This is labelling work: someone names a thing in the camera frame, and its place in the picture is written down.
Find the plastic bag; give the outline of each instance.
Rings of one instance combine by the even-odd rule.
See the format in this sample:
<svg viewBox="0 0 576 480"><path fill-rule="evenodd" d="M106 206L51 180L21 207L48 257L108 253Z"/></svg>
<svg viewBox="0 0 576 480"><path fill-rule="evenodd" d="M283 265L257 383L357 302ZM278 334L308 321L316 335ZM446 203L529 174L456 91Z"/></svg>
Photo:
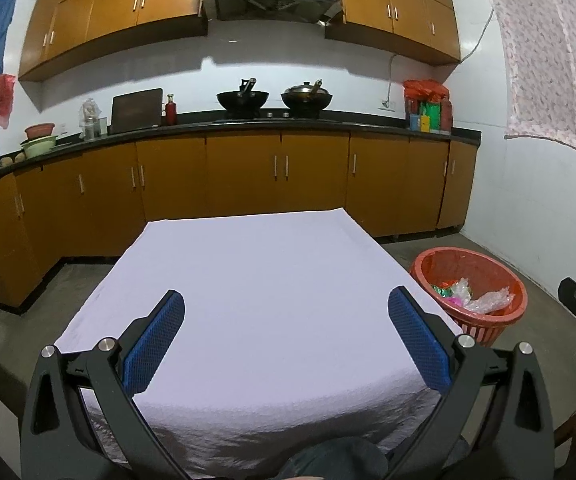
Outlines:
<svg viewBox="0 0 576 480"><path fill-rule="evenodd" d="M465 307L476 314L489 314L495 310L501 310L512 303L514 294L510 293L510 289L504 286L501 290L496 292L486 292L478 300L470 301Z"/></svg>
<svg viewBox="0 0 576 480"><path fill-rule="evenodd" d="M404 81L404 97L417 101L440 103L444 97L450 97L450 91L434 79L408 79Z"/></svg>
<svg viewBox="0 0 576 480"><path fill-rule="evenodd" d="M90 126L94 124L96 120L99 119L99 114L101 110L95 103L94 99L88 98L86 99L81 108L79 108L79 126L84 128L86 125Z"/></svg>
<svg viewBox="0 0 576 480"><path fill-rule="evenodd" d="M0 74L0 126L4 130L10 122L13 88L17 78L10 74Z"/></svg>

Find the white tablecloth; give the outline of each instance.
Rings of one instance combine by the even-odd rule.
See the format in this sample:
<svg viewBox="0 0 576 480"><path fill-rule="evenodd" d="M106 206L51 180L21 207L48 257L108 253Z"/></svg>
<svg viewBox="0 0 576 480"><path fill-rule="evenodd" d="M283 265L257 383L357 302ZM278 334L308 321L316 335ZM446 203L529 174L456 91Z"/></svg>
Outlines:
<svg viewBox="0 0 576 480"><path fill-rule="evenodd" d="M398 285L459 332L342 209L151 222L56 345L82 351L119 337L178 290L185 320L135 403L193 476L269 474L336 436L390 449L432 411L438 397L388 317Z"/></svg>

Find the kitchen counter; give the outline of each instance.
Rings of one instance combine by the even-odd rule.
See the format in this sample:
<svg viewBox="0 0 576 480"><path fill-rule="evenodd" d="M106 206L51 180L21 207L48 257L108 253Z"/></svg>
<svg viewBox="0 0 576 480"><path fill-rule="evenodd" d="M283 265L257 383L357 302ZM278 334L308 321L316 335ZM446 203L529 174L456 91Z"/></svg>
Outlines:
<svg viewBox="0 0 576 480"><path fill-rule="evenodd" d="M57 145L45 155L36 156L28 160L16 162L5 168L0 168L0 178L13 171L29 166L36 166L60 156L93 150L103 146L123 144L143 139L153 139L156 137L182 136L183 134L197 133L208 134L211 132L224 131L350 131L407 136L431 140L458 140L459 142L475 146L481 144L481 132L476 130L467 130L465 128L453 128L451 135L430 134L411 131L405 127L404 120L385 116L323 110L318 119L284 118L283 114L286 112L286 108L264 108L261 110L261 118L256 119L228 118L225 110L190 112L186 114L178 114L177 124L174 126L144 128L121 134L110 134L94 140L81 140L79 139L79 136L75 134L59 139Z"/></svg>

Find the trash can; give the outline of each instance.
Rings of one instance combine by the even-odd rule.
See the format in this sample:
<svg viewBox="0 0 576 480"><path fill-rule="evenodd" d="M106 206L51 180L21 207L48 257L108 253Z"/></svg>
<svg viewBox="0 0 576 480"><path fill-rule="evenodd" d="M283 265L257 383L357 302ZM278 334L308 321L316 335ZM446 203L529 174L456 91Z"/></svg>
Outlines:
<svg viewBox="0 0 576 480"><path fill-rule="evenodd" d="M521 280L508 267L485 254L456 247L437 247L419 254L410 274L443 310L482 346L492 346L503 330L518 321L526 311L528 293ZM446 301L432 285L467 278L472 298L507 286L514 299L502 310L491 314L474 314Z"/></svg>

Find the upper cabinet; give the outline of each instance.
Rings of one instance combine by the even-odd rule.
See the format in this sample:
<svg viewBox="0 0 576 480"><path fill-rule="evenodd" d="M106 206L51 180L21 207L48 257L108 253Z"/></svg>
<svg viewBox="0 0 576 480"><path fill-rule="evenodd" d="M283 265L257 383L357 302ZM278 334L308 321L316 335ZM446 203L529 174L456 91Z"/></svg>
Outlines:
<svg viewBox="0 0 576 480"><path fill-rule="evenodd" d="M113 52L206 33L201 0L37 0L19 78L43 81Z"/></svg>
<svg viewBox="0 0 576 480"><path fill-rule="evenodd" d="M325 37L432 65L460 60L452 0L343 0L343 14L325 28Z"/></svg>

